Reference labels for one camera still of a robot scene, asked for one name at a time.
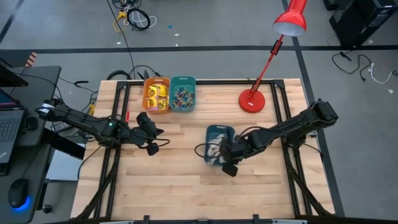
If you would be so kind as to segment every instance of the lamp base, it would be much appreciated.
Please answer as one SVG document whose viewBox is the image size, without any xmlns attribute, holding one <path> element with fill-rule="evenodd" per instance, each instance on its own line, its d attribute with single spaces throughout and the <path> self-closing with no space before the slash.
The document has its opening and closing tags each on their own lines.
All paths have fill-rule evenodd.
<svg viewBox="0 0 398 224">
<path fill-rule="evenodd" d="M 266 105 L 266 99 L 261 92 L 256 91 L 250 99 L 251 90 L 244 90 L 239 96 L 239 106 L 248 113 L 258 113 Z"/>
</svg>

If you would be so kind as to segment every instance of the laptop keyboard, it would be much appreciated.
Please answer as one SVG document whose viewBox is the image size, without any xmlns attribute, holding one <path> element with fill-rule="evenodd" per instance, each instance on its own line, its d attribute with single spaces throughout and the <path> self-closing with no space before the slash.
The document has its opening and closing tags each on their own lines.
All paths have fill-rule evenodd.
<svg viewBox="0 0 398 224">
<path fill-rule="evenodd" d="M 0 118 L 0 141 L 12 141 L 17 134 L 20 118 Z"/>
</svg>

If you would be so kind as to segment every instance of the computer mouse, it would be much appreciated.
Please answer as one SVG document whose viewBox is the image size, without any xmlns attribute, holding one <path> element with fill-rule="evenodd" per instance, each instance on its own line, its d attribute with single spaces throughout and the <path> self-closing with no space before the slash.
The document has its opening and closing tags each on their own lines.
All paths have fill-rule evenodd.
<svg viewBox="0 0 398 224">
<path fill-rule="evenodd" d="M 19 208 L 25 204 L 27 198 L 27 179 L 20 178 L 15 180 L 8 190 L 8 203 L 12 208 Z"/>
</svg>

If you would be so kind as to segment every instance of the blue light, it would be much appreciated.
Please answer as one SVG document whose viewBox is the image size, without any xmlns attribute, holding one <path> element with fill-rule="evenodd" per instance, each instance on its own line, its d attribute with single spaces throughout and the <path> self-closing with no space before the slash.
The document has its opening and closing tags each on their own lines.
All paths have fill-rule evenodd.
<svg viewBox="0 0 398 224">
<path fill-rule="evenodd" d="M 23 212 L 23 211 L 27 210 L 29 208 L 29 205 L 30 205 L 30 196 L 27 196 L 25 204 L 21 205 L 19 208 L 12 208 L 11 207 L 11 209 L 13 209 L 15 212 L 20 213 L 20 212 Z"/>
</svg>

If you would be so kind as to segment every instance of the red desk lamp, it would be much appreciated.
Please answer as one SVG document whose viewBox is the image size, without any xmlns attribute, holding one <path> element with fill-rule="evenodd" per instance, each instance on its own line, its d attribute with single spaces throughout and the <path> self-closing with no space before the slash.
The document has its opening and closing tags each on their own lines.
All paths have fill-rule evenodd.
<svg viewBox="0 0 398 224">
<path fill-rule="evenodd" d="M 304 35 L 307 30 L 307 24 L 303 16 L 303 11 L 307 0 L 291 0 L 289 8 L 280 15 L 272 25 L 272 28 L 281 34 L 271 50 L 271 56 L 268 59 L 266 66 L 261 72 L 256 83 L 250 90 L 244 90 L 239 96 L 240 107 L 248 113 L 260 112 L 266 104 L 264 95 L 258 91 L 262 76 L 265 74 L 272 58 L 278 54 L 280 46 L 282 45 L 282 38 L 284 35 L 297 37 Z"/>
</svg>

